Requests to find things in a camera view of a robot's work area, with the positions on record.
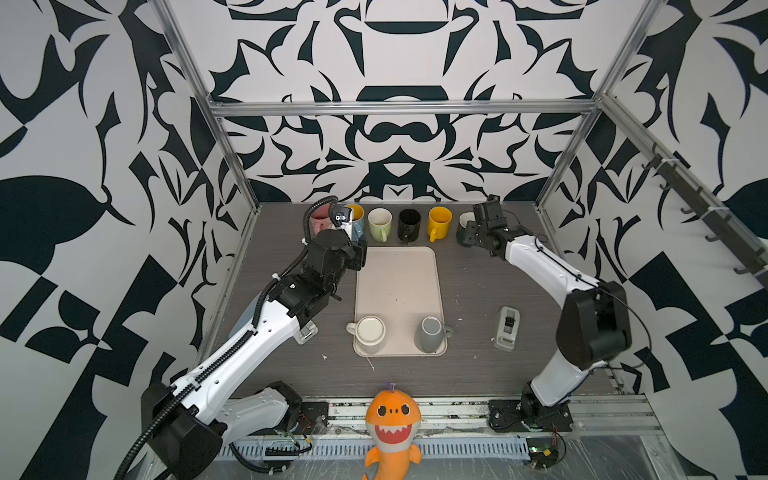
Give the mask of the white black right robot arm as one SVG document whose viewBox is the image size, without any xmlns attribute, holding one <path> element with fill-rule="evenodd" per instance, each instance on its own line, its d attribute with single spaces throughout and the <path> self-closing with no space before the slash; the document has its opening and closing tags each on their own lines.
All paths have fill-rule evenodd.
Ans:
<svg viewBox="0 0 768 480">
<path fill-rule="evenodd" d="M 632 346 L 626 292 L 616 282 L 601 281 L 563 263 L 525 228 L 509 226 L 504 216 L 491 219 L 474 213 L 462 244 L 481 247 L 520 269 L 561 308 L 556 351 L 526 384 L 512 421 L 543 429 L 593 370 Z"/>
</svg>

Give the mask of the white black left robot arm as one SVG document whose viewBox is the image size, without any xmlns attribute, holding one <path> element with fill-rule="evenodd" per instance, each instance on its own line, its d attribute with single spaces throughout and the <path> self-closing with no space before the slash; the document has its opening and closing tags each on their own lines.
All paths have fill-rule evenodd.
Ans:
<svg viewBox="0 0 768 480">
<path fill-rule="evenodd" d="M 117 467 L 128 474 L 149 446 L 164 464 L 160 478 L 194 479 L 223 446 L 265 429 L 290 430 L 301 398 L 276 382 L 249 397 L 234 391 L 289 339 L 304 344 L 317 328 L 314 317 L 336 297 L 348 270 L 359 271 L 367 244 L 353 238 L 352 210 L 326 196 L 305 211 L 303 249 L 256 298 L 251 318 L 218 350 L 170 385 L 151 384 L 142 395 L 142 432 Z"/>
</svg>

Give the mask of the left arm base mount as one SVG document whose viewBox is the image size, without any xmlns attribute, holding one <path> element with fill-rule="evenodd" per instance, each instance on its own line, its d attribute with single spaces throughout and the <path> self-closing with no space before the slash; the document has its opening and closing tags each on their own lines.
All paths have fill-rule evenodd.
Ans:
<svg viewBox="0 0 768 480">
<path fill-rule="evenodd" d="M 329 403 L 309 401 L 292 404 L 287 410 L 283 429 L 298 435 L 322 432 L 328 426 Z"/>
</svg>

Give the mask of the yellow mug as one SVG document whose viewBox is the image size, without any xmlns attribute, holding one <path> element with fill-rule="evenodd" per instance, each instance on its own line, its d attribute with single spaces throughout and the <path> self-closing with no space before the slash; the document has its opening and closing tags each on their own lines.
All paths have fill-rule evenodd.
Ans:
<svg viewBox="0 0 768 480">
<path fill-rule="evenodd" d="M 433 207 L 428 213 L 427 234 L 431 243 L 446 238 L 449 234 L 452 212 L 442 206 Z"/>
</svg>

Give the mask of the grey mug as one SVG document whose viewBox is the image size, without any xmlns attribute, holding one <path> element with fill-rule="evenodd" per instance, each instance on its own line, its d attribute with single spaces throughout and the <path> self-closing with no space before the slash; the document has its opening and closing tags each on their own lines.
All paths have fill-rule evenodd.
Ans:
<svg viewBox="0 0 768 480">
<path fill-rule="evenodd" d="M 454 330 L 446 326 L 440 319 L 428 316 L 416 328 L 414 344 L 420 352 L 435 354 L 453 334 Z"/>
</svg>

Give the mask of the blue butterfly mug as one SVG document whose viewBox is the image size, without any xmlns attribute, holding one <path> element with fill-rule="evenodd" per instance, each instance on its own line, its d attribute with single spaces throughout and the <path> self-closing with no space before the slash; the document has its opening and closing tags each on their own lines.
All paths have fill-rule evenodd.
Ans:
<svg viewBox="0 0 768 480">
<path fill-rule="evenodd" d="M 364 235 L 365 229 L 365 210 L 358 204 L 348 204 L 348 207 L 352 210 L 352 241 L 358 242 Z"/>
</svg>

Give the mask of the light green mug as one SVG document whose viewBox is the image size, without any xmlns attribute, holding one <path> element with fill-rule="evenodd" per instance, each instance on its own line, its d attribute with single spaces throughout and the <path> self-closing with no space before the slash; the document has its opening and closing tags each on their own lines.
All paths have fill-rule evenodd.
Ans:
<svg viewBox="0 0 768 480">
<path fill-rule="evenodd" d="M 368 232 L 371 239 L 386 243 L 391 235 L 392 213 L 385 208 L 375 208 L 368 213 Z"/>
</svg>

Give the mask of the white cream mug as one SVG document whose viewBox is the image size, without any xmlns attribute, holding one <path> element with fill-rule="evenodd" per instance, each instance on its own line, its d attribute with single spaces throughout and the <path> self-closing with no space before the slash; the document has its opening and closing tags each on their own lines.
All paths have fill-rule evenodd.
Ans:
<svg viewBox="0 0 768 480">
<path fill-rule="evenodd" d="M 386 337 L 386 325 L 376 316 L 367 316 L 345 326 L 354 337 L 353 347 L 360 356 L 370 357 L 377 354 Z"/>
</svg>

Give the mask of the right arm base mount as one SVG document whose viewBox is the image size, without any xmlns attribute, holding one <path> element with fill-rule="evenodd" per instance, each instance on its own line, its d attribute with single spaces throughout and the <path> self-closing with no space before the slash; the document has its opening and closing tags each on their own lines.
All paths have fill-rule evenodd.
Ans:
<svg viewBox="0 0 768 480">
<path fill-rule="evenodd" d="M 535 396 L 519 400 L 494 399 L 488 402 L 488 425 L 498 433 L 570 432 L 573 417 L 570 402 L 543 406 Z"/>
</svg>

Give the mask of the black mug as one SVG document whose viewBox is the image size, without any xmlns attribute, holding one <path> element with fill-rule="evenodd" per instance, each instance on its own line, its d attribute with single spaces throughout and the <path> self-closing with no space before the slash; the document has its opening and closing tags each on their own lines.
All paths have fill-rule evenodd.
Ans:
<svg viewBox="0 0 768 480">
<path fill-rule="evenodd" d="M 398 215 L 397 236 L 403 244 L 415 242 L 420 233 L 421 214 L 413 208 L 402 210 Z"/>
</svg>

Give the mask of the pink ghost pattern mug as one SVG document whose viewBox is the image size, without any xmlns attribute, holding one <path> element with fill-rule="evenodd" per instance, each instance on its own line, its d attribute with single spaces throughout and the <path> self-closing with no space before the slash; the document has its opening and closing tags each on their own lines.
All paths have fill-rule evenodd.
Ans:
<svg viewBox="0 0 768 480">
<path fill-rule="evenodd" d="M 329 204 L 324 204 L 315 209 L 310 216 L 310 227 L 313 236 L 320 231 L 331 229 L 333 224 L 329 216 Z"/>
</svg>

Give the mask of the dark green mug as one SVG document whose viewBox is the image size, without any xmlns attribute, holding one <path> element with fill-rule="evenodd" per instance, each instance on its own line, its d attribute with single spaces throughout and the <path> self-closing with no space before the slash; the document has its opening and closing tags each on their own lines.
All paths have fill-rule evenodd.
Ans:
<svg viewBox="0 0 768 480">
<path fill-rule="evenodd" d="M 467 235 L 467 224 L 474 220 L 475 215 L 472 211 L 464 212 L 459 216 L 456 230 L 456 241 L 460 246 L 465 247 L 464 242 Z"/>
</svg>

